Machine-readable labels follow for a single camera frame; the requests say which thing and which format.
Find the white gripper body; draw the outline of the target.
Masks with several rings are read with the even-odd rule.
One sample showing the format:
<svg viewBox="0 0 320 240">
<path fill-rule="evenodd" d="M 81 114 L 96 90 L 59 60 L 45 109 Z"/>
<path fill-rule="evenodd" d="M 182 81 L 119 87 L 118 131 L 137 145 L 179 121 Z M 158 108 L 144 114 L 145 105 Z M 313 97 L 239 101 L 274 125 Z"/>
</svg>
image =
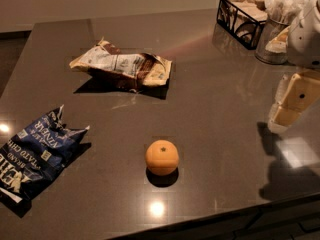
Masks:
<svg viewBox="0 0 320 240">
<path fill-rule="evenodd" d="M 303 112 L 320 98 L 320 73 L 303 70 L 295 73 L 289 82 L 282 106 L 296 112 Z"/>
</svg>

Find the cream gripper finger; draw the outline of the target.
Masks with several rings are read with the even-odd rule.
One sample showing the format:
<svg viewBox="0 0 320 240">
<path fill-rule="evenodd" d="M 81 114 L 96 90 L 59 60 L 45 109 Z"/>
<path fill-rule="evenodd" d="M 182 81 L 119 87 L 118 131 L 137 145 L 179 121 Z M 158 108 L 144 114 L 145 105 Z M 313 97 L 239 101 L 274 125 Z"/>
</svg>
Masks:
<svg viewBox="0 0 320 240">
<path fill-rule="evenodd" d="M 269 112 L 268 129 L 272 133 L 284 133 L 299 117 L 301 113 L 279 104 L 273 104 Z"/>
<path fill-rule="evenodd" d="M 282 100 L 284 94 L 286 93 L 288 84 L 289 84 L 289 75 L 284 74 L 282 76 L 281 80 L 279 81 L 277 91 L 275 94 L 275 102 L 276 103 L 279 103 Z"/>
</svg>

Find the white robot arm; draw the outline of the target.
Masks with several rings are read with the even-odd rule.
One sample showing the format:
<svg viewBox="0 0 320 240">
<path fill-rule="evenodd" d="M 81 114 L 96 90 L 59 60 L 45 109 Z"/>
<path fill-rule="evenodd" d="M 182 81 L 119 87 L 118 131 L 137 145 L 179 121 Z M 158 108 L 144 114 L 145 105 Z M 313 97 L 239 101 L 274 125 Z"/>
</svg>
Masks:
<svg viewBox="0 0 320 240">
<path fill-rule="evenodd" d="M 269 112 L 272 133 L 285 132 L 320 98 L 320 0 L 309 0 L 292 23 L 269 41 L 266 49 L 285 52 L 298 71 L 284 74 Z"/>
</svg>

